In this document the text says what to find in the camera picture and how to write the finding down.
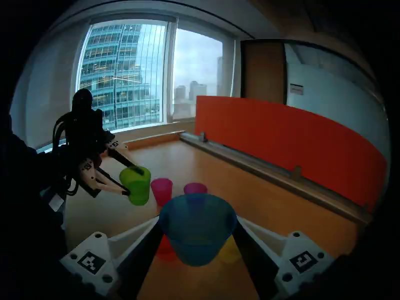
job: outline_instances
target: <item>red cup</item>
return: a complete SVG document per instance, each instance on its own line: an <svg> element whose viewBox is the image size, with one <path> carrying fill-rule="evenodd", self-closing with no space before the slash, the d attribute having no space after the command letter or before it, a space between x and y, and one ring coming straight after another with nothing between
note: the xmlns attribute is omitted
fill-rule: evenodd
<svg viewBox="0 0 400 300"><path fill-rule="evenodd" d="M172 196L172 181L168 178L158 178L151 182L151 189L153 191L155 201L159 206L164 206L171 200Z"/></svg>
<svg viewBox="0 0 400 300"><path fill-rule="evenodd" d="M172 262L177 259L177 255L171 246L170 240L165 236L162 237L155 255L166 262Z"/></svg>
<svg viewBox="0 0 400 300"><path fill-rule="evenodd" d="M184 186L183 192L185 194L207 194L207 187L202 183L192 182Z"/></svg>

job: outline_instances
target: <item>wooden table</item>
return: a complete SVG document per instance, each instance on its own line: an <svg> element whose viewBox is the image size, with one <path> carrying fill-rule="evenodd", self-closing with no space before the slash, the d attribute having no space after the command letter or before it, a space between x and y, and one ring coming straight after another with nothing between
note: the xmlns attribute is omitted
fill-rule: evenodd
<svg viewBox="0 0 400 300"><path fill-rule="evenodd" d="M223 198L236 213L280 235L301 231L333 257L349 253L355 245L358 226L262 178L235 167L179 140L178 135L128 143L131 159L151 172L151 178L173 181L172 196L184 186L200 182L210 194ZM113 159L101 167L118 179L124 168ZM108 237L122 233L159 213L153 193L144 206L130 204L124 196L102 191L96 198L83 189L66 205L66 236L70 249L94 231ZM157 255L144 280L139 299L257 299L258 295L238 259L224 259L227 251L239 253L235 243L225 245L216 259L202 267L190 267L178 259L164 261Z"/></svg>

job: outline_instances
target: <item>building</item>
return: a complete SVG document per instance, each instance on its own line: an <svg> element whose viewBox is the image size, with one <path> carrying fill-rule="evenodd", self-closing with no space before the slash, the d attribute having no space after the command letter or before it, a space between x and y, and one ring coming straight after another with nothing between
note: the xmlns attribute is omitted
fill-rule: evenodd
<svg viewBox="0 0 400 300"><path fill-rule="evenodd" d="M189 100L196 101L197 96L206 96L207 95L207 85L199 84L197 81L192 81L190 83L190 91L189 91Z"/></svg>
<svg viewBox="0 0 400 300"><path fill-rule="evenodd" d="M91 90L92 108L103 111L105 130L161 121L162 92L152 82L158 81L161 87L162 77L157 76L162 72L158 69L149 72L147 63L159 59L153 57L153 49L161 49L163 45L150 44L144 39L146 31L164 34L164 30L155 31L156 26L165 28L147 24L116 24L93 28L89 34L83 49L79 88Z"/></svg>
<svg viewBox="0 0 400 300"><path fill-rule="evenodd" d="M224 95L224 87L223 87L223 58L222 56L217 58L217 69L216 69L216 95L222 96Z"/></svg>
<svg viewBox="0 0 400 300"><path fill-rule="evenodd" d="M186 99L186 86L180 85L175 88L174 101L181 101Z"/></svg>

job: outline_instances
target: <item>wooden surface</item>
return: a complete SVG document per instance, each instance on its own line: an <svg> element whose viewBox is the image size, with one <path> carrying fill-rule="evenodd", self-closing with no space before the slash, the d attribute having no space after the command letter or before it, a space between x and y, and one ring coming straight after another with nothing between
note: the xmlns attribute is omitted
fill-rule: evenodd
<svg viewBox="0 0 400 300"><path fill-rule="evenodd" d="M355 244L357 226L351 221L182 141L136 149L131 158L148 168L152 179L171 179L173 197L183 194L187 183L200 182L210 194L229 202L241 217L284 236L302 231L334 257L349 253ZM116 179L124 168L107 158L101 167ZM134 206L123 196L102 191L91 198L79 189L67 200L68 244L75 247L94 231L111 237L157 213L152 192L146 205ZM189 267L177 259L165 262L156 256L138 298L257 299L243 261L232 255L228 262L224 259L226 247L237 253L232 243L227 243L218 257L203 267Z"/></svg>
<svg viewBox="0 0 400 300"><path fill-rule="evenodd" d="M286 88L284 45L278 42L241 42L244 98L284 104Z"/></svg>

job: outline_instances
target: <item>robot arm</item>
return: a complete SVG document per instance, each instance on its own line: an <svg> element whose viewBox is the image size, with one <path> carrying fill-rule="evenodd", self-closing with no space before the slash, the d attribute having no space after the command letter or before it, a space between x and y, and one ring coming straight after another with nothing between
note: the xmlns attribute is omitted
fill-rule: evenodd
<svg viewBox="0 0 400 300"><path fill-rule="evenodd" d="M96 166L96 159L105 153L140 175L143 171L129 160L128 147L114 134L103 130L103 112L92 110L92 100L88 89L77 91L71 112L60 117L54 126L53 155L66 165L67 186L71 185L71 179L76 182L75 189L66 194L73 196L81 186L92 197L101 190L128 196L130 191ZM62 132L65 132L66 145L59 146Z"/></svg>

